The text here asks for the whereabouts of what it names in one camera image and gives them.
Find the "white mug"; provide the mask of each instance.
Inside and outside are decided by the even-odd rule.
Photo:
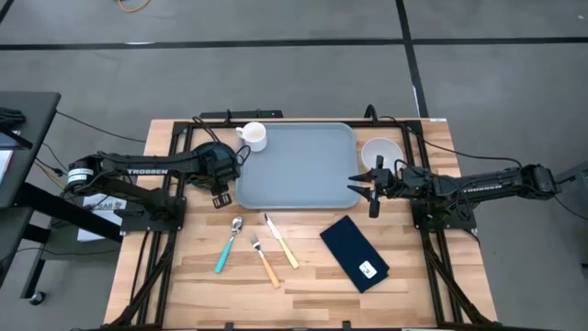
[[[251,152],[261,152],[267,145],[266,127],[260,122],[247,123],[237,128],[237,135],[251,148]]]

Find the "metal fork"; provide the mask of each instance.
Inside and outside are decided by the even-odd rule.
[[[251,245],[257,250],[261,260],[264,262],[264,267],[266,267],[267,276],[272,280],[272,284],[274,284],[274,288],[278,288],[280,286],[279,280],[277,279],[274,270],[269,266],[269,262],[267,262],[266,256],[264,252],[261,251],[261,244],[259,243],[259,239],[257,239],[257,235],[255,233],[251,233]]]

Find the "white bowl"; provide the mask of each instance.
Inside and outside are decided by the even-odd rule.
[[[384,156],[384,167],[388,168],[392,174],[394,171],[394,161],[404,160],[404,154],[401,147],[390,139],[374,138],[369,140],[361,149],[361,162],[364,168],[369,170],[376,167],[376,157],[378,155]],[[400,170],[404,165],[397,164],[397,170]]]

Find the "caster wheel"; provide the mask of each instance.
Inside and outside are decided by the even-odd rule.
[[[45,300],[46,296],[47,293],[43,291],[36,291],[35,294],[33,294],[33,296],[28,299],[28,303],[32,305],[40,305]]]

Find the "gray floor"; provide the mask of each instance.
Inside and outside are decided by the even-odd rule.
[[[585,1],[410,0],[406,6],[417,38],[588,36]],[[16,0],[0,26],[0,43],[397,38],[398,22],[394,2],[384,0],[167,0],[130,15],[114,1]],[[430,116],[448,118],[459,150],[512,156],[555,172],[588,160],[588,44],[419,46],[416,55]],[[360,116],[373,103],[380,114],[416,115],[402,46],[2,51],[0,73],[0,89],[61,92],[60,111],[135,137],[145,136],[150,118],[227,108],[339,117]],[[96,150],[142,152],[140,144],[63,118],[46,143],[66,161]],[[47,151],[40,157],[51,162]],[[459,162],[464,174],[506,166]],[[28,180],[57,193],[37,169]],[[562,199],[588,214],[573,191],[566,187]],[[588,261],[588,223],[555,201],[487,202],[476,216],[500,320],[584,330],[588,280],[580,262]],[[40,287],[50,298],[32,307],[18,295],[33,255],[17,256],[0,291],[0,329],[99,325],[116,257],[49,263]]]

